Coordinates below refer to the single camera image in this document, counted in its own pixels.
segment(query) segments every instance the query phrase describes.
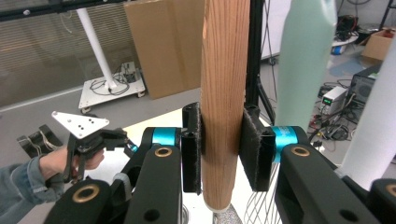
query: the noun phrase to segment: metal stand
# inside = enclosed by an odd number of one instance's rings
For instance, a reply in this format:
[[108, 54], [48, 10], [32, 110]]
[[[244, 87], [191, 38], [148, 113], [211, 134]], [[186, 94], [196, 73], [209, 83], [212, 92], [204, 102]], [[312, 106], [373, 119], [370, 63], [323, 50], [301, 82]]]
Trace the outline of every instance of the metal stand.
[[[84, 27], [85, 33], [90, 40], [93, 52], [96, 60], [99, 62], [100, 68], [103, 72], [104, 77], [99, 77], [93, 80], [86, 81], [82, 89], [81, 99], [79, 102], [79, 109], [83, 114], [91, 110], [92, 105], [98, 105], [107, 101], [121, 98], [123, 96], [137, 93], [138, 97], [145, 95], [145, 85], [140, 73], [134, 68], [134, 63], [124, 63], [121, 66], [119, 74], [114, 75], [131, 75], [134, 74], [135, 82], [132, 83], [119, 83], [115, 80], [111, 74], [110, 68], [106, 61], [105, 54], [102, 51], [96, 32], [93, 29], [90, 16], [86, 8], [77, 9], [79, 19], [81, 20], [82, 26]], [[92, 90], [92, 84], [104, 82], [104, 85], [95, 91]]]

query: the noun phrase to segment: human hand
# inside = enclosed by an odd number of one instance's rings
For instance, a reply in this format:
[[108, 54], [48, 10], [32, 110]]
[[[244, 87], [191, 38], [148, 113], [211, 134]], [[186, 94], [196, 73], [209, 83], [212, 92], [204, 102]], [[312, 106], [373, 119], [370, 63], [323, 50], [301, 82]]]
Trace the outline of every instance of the human hand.
[[[99, 150], [96, 152], [92, 158], [85, 162], [86, 170], [96, 169], [100, 162], [105, 158], [104, 151]], [[73, 158], [72, 167], [73, 172], [77, 173], [79, 157], [75, 156]], [[49, 153], [47, 156], [40, 158], [39, 166], [41, 174], [44, 176], [44, 179], [47, 180], [52, 176], [63, 173], [64, 168], [67, 163], [67, 147], [62, 147], [56, 151]]]

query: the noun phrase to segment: wood grain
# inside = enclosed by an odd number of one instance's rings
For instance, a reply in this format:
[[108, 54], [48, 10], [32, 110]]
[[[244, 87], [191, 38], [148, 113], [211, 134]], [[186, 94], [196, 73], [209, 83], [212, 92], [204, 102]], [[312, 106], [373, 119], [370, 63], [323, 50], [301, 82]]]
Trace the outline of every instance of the wood grain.
[[202, 49], [202, 156], [206, 205], [228, 208], [235, 181], [248, 58], [249, 1], [206, 0]]

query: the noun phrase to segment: white triangular plate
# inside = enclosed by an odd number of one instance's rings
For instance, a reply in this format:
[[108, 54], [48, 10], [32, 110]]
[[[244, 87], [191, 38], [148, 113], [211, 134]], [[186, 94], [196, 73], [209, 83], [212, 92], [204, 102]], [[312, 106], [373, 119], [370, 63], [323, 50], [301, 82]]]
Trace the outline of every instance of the white triangular plate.
[[110, 123], [108, 119], [97, 119], [57, 111], [52, 112], [52, 117], [58, 120], [58, 122], [78, 139], [84, 138]]

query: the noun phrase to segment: light green cylinder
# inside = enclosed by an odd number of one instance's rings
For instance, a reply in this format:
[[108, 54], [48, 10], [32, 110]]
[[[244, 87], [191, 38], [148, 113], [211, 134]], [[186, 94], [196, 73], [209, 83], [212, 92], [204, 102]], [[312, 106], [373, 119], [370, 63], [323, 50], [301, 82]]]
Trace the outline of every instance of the light green cylinder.
[[331, 54], [335, 11], [333, 0], [292, 0], [280, 47], [275, 126], [307, 130]]

